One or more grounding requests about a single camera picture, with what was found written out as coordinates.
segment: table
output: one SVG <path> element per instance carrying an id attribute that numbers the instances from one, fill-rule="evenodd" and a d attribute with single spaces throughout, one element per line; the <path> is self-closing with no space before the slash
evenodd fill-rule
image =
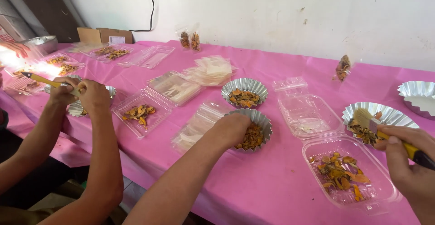
<path id="1" fill-rule="evenodd" d="M 302 142 L 294 137 L 286 126 L 271 84 L 286 77 L 302 76 L 308 83 L 309 92 L 322 97 L 338 116 L 342 116 L 341 112 L 351 103 L 377 102 L 402 111 L 422 129 L 434 135 L 434 122 L 411 112 L 404 105 L 397 88 L 406 81 L 433 80 L 435 72 L 357 64 L 346 81 L 340 83 L 331 80 L 337 65 L 335 60 L 209 44 L 201 45 L 201 53 L 192 54 L 182 52 L 177 41 L 139 41 L 129 44 L 134 49 L 152 45 L 172 46 L 177 49 L 152 70 L 136 66 L 121 68 L 116 66 L 115 62 L 103 64 L 85 55 L 70 55 L 79 62 L 86 63 L 86 68 L 77 73 L 82 78 L 97 80 L 117 89 L 114 104 L 145 87 L 146 80 L 170 70 L 181 72 L 194 66 L 194 59 L 210 55 L 221 55 L 231 59 L 231 63 L 239 68 L 233 79 L 253 78 L 261 81 L 269 89 L 268 99 L 257 109 L 271 119 L 274 131 L 271 141 L 261 151 L 253 154 L 226 152 L 205 182 L 192 208 L 194 213 L 217 225 L 335 225 L 349 222 L 353 225 L 418 224 L 406 199 L 390 203 L 389 213 L 377 216 L 367 216 L 361 210 L 339 209 L 331 204 L 302 157 Z M 0 96 L 2 100 L 7 98 L 4 93 Z M 38 93 L 32 97 L 11 93 L 10 96 L 20 103 L 21 109 L 26 111 L 25 115 L 30 118 L 33 116 L 35 119 L 40 116 L 48 99 L 45 93 Z M 225 102 L 220 95 L 219 87 L 209 87 L 185 106 L 174 108 L 171 115 L 142 140 L 136 139 L 134 133 L 113 115 L 120 143 L 123 174 L 148 189 L 180 157 L 171 147 L 171 138 L 206 99 Z M 6 101 L 2 102 L 0 107 L 7 104 L 11 110 L 13 100 Z M 13 114 L 17 114 L 19 118 L 25 117 L 23 112 Z M 30 120 L 11 123 L 12 131 L 21 136 L 25 131 L 20 126 L 25 125 L 29 130 L 32 124 Z M 64 121 L 63 132 L 67 135 L 63 136 L 65 143 L 61 146 L 66 147 L 59 148 L 57 144 L 51 155 L 69 165 L 86 161 L 85 153 L 80 152 L 77 145 L 89 153 L 92 152 L 90 119 L 68 115 Z M 385 154 L 375 150 L 372 152 L 385 165 Z"/>

